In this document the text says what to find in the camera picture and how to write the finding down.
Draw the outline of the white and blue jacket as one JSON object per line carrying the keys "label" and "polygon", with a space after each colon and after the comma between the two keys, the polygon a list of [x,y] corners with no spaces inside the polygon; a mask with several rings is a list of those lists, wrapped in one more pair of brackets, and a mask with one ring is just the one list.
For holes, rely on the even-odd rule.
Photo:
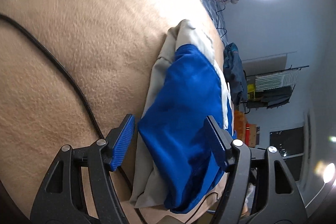
{"label": "white and blue jacket", "polygon": [[137,125],[134,207],[162,205],[186,214],[219,184],[224,171],[207,140],[207,116],[232,132],[230,87],[215,60],[213,41],[183,20],[168,30],[151,70]]}

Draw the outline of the black clothes rack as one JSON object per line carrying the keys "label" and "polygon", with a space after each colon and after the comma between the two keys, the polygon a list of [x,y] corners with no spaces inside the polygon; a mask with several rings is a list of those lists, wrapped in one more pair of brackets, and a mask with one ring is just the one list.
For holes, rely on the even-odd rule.
{"label": "black clothes rack", "polygon": [[308,66],[246,76],[247,100],[242,102],[244,114],[252,109],[273,109],[290,102],[299,73]]}

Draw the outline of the dark hanging clothes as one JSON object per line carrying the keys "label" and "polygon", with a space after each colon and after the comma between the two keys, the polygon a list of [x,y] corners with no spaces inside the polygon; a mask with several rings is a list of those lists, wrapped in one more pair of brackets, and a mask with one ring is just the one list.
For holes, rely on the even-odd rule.
{"label": "dark hanging clothes", "polygon": [[230,94],[235,106],[247,101],[247,81],[244,73],[239,50],[235,43],[230,43],[224,48],[223,74],[230,85]]}

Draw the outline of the dark window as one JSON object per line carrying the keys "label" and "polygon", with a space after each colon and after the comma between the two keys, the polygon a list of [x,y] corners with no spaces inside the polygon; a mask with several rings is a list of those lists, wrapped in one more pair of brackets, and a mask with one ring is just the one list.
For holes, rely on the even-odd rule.
{"label": "dark window", "polygon": [[270,132],[270,145],[278,149],[295,181],[301,177],[304,140],[303,127]]}

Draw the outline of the cardboard box with books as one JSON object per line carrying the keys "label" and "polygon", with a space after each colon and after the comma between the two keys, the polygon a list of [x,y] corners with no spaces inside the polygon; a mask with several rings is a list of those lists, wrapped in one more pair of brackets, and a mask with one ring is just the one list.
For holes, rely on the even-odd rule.
{"label": "cardboard box with books", "polygon": [[245,129],[245,143],[248,147],[255,148],[259,145],[260,140],[260,128],[256,124],[246,124]]}

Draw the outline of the orange cloth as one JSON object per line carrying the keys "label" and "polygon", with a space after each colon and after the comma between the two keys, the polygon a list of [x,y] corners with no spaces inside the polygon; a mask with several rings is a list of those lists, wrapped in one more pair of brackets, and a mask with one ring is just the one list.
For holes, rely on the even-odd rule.
{"label": "orange cloth", "polygon": [[243,112],[234,111],[234,130],[236,131],[237,138],[245,143],[246,136],[246,123],[247,119]]}

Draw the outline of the yellow box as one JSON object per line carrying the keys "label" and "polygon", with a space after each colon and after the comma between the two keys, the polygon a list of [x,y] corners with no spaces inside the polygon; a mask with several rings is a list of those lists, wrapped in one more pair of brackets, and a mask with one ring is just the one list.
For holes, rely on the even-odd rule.
{"label": "yellow box", "polygon": [[247,85],[247,95],[248,95],[248,100],[249,101],[254,101],[256,96],[256,87],[255,87],[255,84],[252,83],[252,84],[248,84]]}

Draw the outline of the striped white towel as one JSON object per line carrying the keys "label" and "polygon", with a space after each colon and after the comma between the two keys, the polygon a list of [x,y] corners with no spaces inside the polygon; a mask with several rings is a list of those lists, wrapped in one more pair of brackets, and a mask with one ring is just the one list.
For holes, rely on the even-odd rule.
{"label": "striped white towel", "polygon": [[294,88],[301,69],[289,69],[282,72],[259,75],[255,77],[255,87],[257,92],[265,90],[283,88],[290,86]]}

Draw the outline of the tan bed blanket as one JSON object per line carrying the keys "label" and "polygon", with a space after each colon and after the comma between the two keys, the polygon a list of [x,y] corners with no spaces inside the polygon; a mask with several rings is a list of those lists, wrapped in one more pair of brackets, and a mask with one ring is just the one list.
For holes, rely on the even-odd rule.
{"label": "tan bed blanket", "polygon": [[[169,28],[189,19],[224,46],[200,0],[1,0],[65,67],[86,96],[103,134],[128,113],[140,118],[150,74]],[[92,144],[97,134],[78,95],[23,34],[1,22],[1,212],[26,223],[60,147]]]}

